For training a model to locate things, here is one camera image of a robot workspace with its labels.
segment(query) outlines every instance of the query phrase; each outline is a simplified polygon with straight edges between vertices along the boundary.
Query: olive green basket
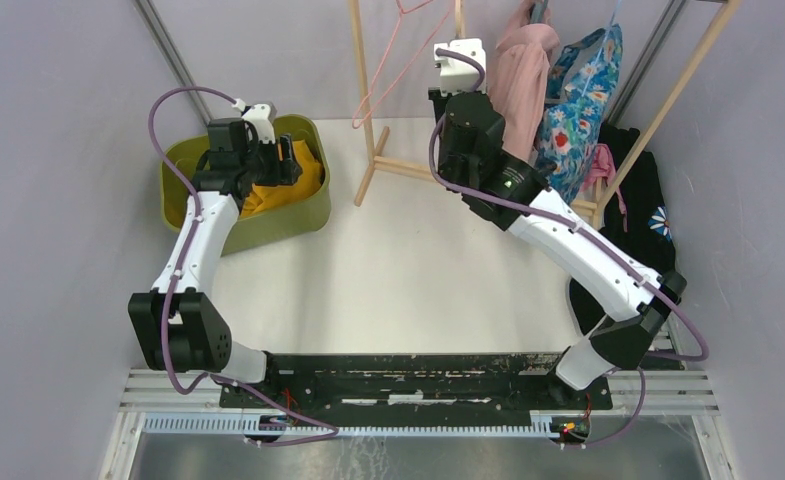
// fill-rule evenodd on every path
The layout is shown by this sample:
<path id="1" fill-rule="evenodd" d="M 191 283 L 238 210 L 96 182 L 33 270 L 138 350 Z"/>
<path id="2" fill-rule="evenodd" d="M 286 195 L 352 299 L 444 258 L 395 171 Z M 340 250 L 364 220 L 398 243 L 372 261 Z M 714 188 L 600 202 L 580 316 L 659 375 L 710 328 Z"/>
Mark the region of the olive green basket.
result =
<path id="1" fill-rule="evenodd" d="M 319 230 L 330 218 L 330 169 L 315 124 L 300 115 L 284 115 L 274 120 L 274 132 L 277 135 L 290 133 L 293 140 L 307 142 L 313 156 L 324 167 L 321 188 L 311 197 L 300 202 L 266 210 L 236 222 L 224 242 L 221 255 Z M 165 154 L 186 178 L 191 178 L 195 173 L 198 159 L 207 149 L 209 149 L 209 139 L 204 135 L 178 142 Z M 162 196 L 162 218 L 170 229 L 179 232 L 186 217 L 186 201 L 189 193 L 168 166 L 164 163 L 161 165 L 159 186 Z"/>

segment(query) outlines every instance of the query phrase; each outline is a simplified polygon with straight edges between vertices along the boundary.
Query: gray wall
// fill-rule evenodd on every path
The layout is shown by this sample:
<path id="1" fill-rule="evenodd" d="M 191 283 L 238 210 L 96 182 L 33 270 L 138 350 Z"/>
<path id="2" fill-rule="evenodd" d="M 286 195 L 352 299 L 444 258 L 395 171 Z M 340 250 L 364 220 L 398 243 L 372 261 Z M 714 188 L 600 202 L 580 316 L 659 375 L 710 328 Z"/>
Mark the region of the gray wall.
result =
<path id="1" fill-rule="evenodd" d="M 626 124 L 647 123 L 707 13 L 688 9 Z M 785 0 L 743 2 L 651 149 L 740 478 L 785 478 Z"/>
<path id="2" fill-rule="evenodd" d="M 132 2 L 0 1 L 0 479 L 97 473 L 141 362 L 126 302 L 173 243 L 145 126 L 174 85 Z"/>
<path id="3" fill-rule="evenodd" d="M 412 7 L 421 0 L 404 0 Z M 521 0 L 465 0 L 467 34 L 489 53 Z M 155 0 L 195 80 L 250 100 L 273 100 L 283 113 L 350 118 L 359 103 L 347 0 Z M 374 100 L 430 36 L 453 0 L 436 0 L 405 17 Z M 623 0 L 624 69 L 634 65 L 667 0 Z M 361 0 L 368 77 L 377 68 L 397 19 L 394 0 Z M 563 43 L 573 43 L 610 19 L 616 0 L 551 2 Z M 427 88 L 436 86 L 433 43 L 453 39 L 453 14 L 377 111 L 378 117 L 430 117 Z M 210 102 L 217 116 L 229 107 Z"/>

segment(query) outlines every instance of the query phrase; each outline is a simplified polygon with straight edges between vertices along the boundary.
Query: white bracket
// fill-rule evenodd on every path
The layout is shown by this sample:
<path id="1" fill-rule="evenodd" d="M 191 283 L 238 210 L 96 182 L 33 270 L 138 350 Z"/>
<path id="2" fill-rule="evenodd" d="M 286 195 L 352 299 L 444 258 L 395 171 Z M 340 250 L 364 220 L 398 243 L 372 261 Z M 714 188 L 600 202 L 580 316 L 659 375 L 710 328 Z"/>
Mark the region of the white bracket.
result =
<path id="1" fill-rule="evenodd" d="M 486 71 L 486 51 L 483 49 L 483 42 L 479 38 L 465 38 L 453 40 L 451 43 L 437 43 L 433 46 L 433 60 L 439 67 L 439 91 L 442 95 L 471 91 L 472 85 L 477 81 L 477 70 L 466 62 L 437 55 L 436 50 L 440 48 L 465 55 L 479 63 Z M 486 79 L 477 91 L 486 93 Z"/>
<path id="2" fill-rule="evenodd" d="M 242 120 L 254 126 L 260 143 L 275 143 L 277 141 L 273 123 L 277 117 L 277 109 L 274 108 L 274 105 L 257 103 L 248 107 L 241 98 L 237 98 L 233 108 L 242 115 Z"/>

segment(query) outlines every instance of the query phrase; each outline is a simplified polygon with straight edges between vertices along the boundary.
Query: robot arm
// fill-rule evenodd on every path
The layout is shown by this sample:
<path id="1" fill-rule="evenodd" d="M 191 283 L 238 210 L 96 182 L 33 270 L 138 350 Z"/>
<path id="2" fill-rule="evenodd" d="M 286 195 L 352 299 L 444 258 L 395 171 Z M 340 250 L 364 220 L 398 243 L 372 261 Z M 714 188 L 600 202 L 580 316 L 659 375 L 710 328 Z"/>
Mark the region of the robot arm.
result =
<path id="1" fill-rule="evenodd" d="M 160 323 L 171 289 L 169 318 L 180 320 L 168 325 L 174 369 L 220 372 L 242 382 L 259 383 L 265 377 L 265 353 L 234 342 L 230 328 L 207 295 L 224 242 L 239 220 L 252 186 L 293 185 L 302 172 L 291 137 L 275 137 L 273 106 L 247 106 L 237 100 L 234 108 L 242 118 L 212 120 L 207 125 L 209 150 L 191 179 L 200 212 L 196 199 L 190 196 L 180 236 L 162 274 L 149 292 L 133 294 L 127 309 L 151 369 L 165 369 Z M 181 257 L 184 261 L 178 269 Z"/>
<path id="2" fill-rule="evenodd" d="M 554 218 L 562 217 L 564 221 L 528 216 L 463 194 L 463 201 L 481 218 L 546 252 L 598 300 L 607 314 L 590 335 L 564 352 L 552 374 L 574 390 L 583 390 L 608 372 L 636 368 L 670 313 L 643 284 L 651 284 L 678 302 L 686 281 L 677 272 L 661 276 L 621 252 L 574 213 L 533 167 L 503 151 L 504 118 L 485 94 L 443 97 L 440 177 L 501 200 L 529 205 Z M 565 219 L 573 226 L 567 227 Z M 643 281 L 634 280 L 597 244 L 616 252 L 642 275 Z"/>

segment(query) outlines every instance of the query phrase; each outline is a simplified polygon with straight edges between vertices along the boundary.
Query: wooden clothes rack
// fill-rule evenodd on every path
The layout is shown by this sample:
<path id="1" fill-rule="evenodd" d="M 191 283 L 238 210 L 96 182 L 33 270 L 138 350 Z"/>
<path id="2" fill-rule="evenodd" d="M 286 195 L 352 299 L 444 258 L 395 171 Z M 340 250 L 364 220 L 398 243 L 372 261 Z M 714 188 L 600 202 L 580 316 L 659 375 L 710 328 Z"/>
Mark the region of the wooden clothes rack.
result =
<path id="1" fill-rule="evenodd" d="M 660 109 L 657 111 L 657 114 L 654 116 L 651 124 L 642 132 L 639 139 L 636 141 L 636 143 L 634 143 L 633 148 L 628 153 L 628 156 L 625 158 L 624 162 L 622 162 L 621 167 L 616 173 L 615 180 L 609 184 L 606 189 L 604 189 L 601 184 L 601 179 L 598 179 L 593 189 L 594 201 L 575 200 L 572 203 L 572 208 L 574 208 L 579 214 L 590 218 L 594 228 L 600 228 L 601 218 L 607 202 L 613 198 L 613 195 L 615 195 L 619 185 L 621 185 L 622 181 L 624 181 L 628 171 L 630 171 L 631 167 L 633 167 L 634 163 L 636 163 L 639 155 L 648 145 L 648 142 L 657 131 L 657 128 L 660 127 L 663 119 L 666 118 L 669 110 L 671 110 L 675 101 L 686 87 L 686 84 L 689 82 L 690 78 L 692 78 L 692 75 L 698 69 L 698 66 L 704 60 L 704 57 L 710 50 L 710 47 L 712 47 L 716 42 L 719 34 L 722 33 L 734 12 L 736 12 L 737 8 L 739 8 L 739 4 L 741 2 L 741 0 L 713 1 L 722 3 L 722 6 L 716 12 L 716 15 L 713 17 L 710 25 L 707 27 L 707 30 L 701 36 L 701 39 L 699 40 L 698 45 L 696 45 L 692 56 L 690 57 L 689 61 L 687 61 L 686 66 L 678 77 L 677 82 L 675 82 L 675 85 L 672 87 L 672 90 L 669 92 L 666 100 L 660 106 Z M 678 7 L 678 9 L 680 9 L 686 3 L 686 0 L 680 0 L 680 2 L 673 1 L 672 3 L 680 3 L 680 6 Z M 435 182 L 435 180 L 433 175 L 430 173 L 430 168 L 427 165 L 383 155 L 383 150 L 386 147 L 386 141 L 389 139 L 389 135 L 391 133 L 389 127 L 383 127 L 383 130 L 380 132 L 380 137 L 378 138 L 377 143 L 375 143 L 374 126 L 372 123 L 372 117 L 369 114 L 371 98 L 369 96 L 368 77 L 366 75 L 365 43 L 363 42 L 360 0 L 348 0 L 348 7 L 351 13 L 351 33 L 354 40 L 354 57 L 357 63 L 357 81 L 359 82 L 360 86 L 360 97 L 361 99 L 365 99 L 365 102 L 363 102 L 363 106 L 360 111 L 362 115 L 366 117 L 366 120 L 363 123 L 363 132 L 365 133 L 368 166 L 366 167 L 360 187 L 357 189 L 357 195 L 354 198 L 354 204 L 356 206 L 360 206 L 363 203 L 363 199 L 365 198 L 369 185 L 371 185 L 371 180 L 374 177 L 374 172 L 376 170 L 418 178 L 421 180 L 427 180 L 429 182 Z M 455 0 L 454 23 L 456 38 L 465 38 L 463 0 Z"/>

